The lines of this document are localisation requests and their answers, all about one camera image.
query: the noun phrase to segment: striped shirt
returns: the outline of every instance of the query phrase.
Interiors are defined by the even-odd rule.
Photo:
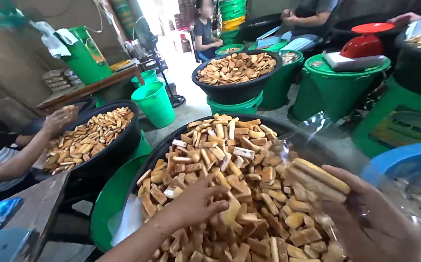
[[[16,155],[19,152],[18,150],[13,149],[12,147],[17,147],[17,145],[13,144],[10,147],[4,147],[0,150],[0,164],[5,163],[11,157],[13,157],[14,155]],[[3,192],[7,189],[10,189],[10,188],[14,187],[15,185],[17,185],[18,183],[23,181],[23,179],[25,179],[27,174],[28,173],[26,173],[24,176],[22,176],[18,179],[13,179],[13,180],[6,181],[6,182],[0,182],[0,192]]]

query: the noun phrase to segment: red weighing scale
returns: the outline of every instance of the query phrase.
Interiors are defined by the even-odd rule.
[[[374,34],[394,28],[391,23],[370,23],[351,28],[354,33],[362,33],[349,40],[340,52],[322,55],[334,71],[354,71],[376,67],[385,62],[383,46]]]

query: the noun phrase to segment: person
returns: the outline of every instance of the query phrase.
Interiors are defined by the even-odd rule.
[[[49,140],[77,118],[78,108],[74,106],[47,116],[42,129],[34,136],[0,132],[0,200],[36,183],[31,166],[41,157]]]
[[[339,238],[354,262],[416,262],[419,241],[411,223],[373,186],[350,172],[322,168],[347,183],[352,192],[347,204],[324,201],[322,207],[335,222]],[[138,231],[105,253],[97,262],[147,262],[161,244],[178,229],[193,227],[229,208],[225,200],[208,205],[212,196],[225,194],[223,186],[208,187],[213,175],[188,186]],[[369,210],[368,227],[353,212],[358,203]]]
[[[208,61],[214,57],[215,51],[223,45],[223,41],[212,35],[212,20],[214,2],[212,0],[197,0],[196,8],[199,17],[195,21],[193,33],[198,56]]]
[[[403,25],[403,24],[409,24],[418,20],[421,20],[421,15],[418,15],[414,12],[409,12],[406,14],[398,15],[388,20],[388,22],[395,25]]]
[[[283,49],[307,51],[323,40],[330,25],[330,15],[338,0],[301,0],[298,8],[282,13],[281,32],[289,43]]]

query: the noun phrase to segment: wooden table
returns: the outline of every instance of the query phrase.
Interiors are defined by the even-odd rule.
[[[136,76],[139,80],[139,83],[144,85],[144,79],[141,76],[141,72],[137,66],[132,66],[130,68],[124,69],[120,72],[114,73],[113,75],[104,78],[98,82],[95,82],[90,85],[80,84],[76,87],[76,89],[62,93],[60,92],[54,93],[51,97],[46,99],[42,104],[39,104],[37,108],[39,110],[44,110],[47,112],[53,112],[70,102],[76,101],[79,98],[83,98],[88,96],[94,92],[97,92],[101,89],[109,87],[115,83],[120,82],[121,80],[132,78]]]
[[[11,197],[22,197],[23,205],[3,228],[34,229],[37,234],[33,251],[25,261],[37,261],[44,249],[46,237],[62,202],[69,174],[70,171],[61,172]]]

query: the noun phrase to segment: green stool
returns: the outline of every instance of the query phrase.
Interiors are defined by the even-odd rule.
[[[144,138],[144,132],[136,151],[107,181],[94,204],[91,217],[91,238],[102,252],[112,248],[110,244],[116,229],[120,226],[122,210],[131,191],[137,170],[152,152],[152,147]]]
[[[401,87],[392,76],[387,87],[353,135],[354,143],[370,158],[421,143],[421,95]]]

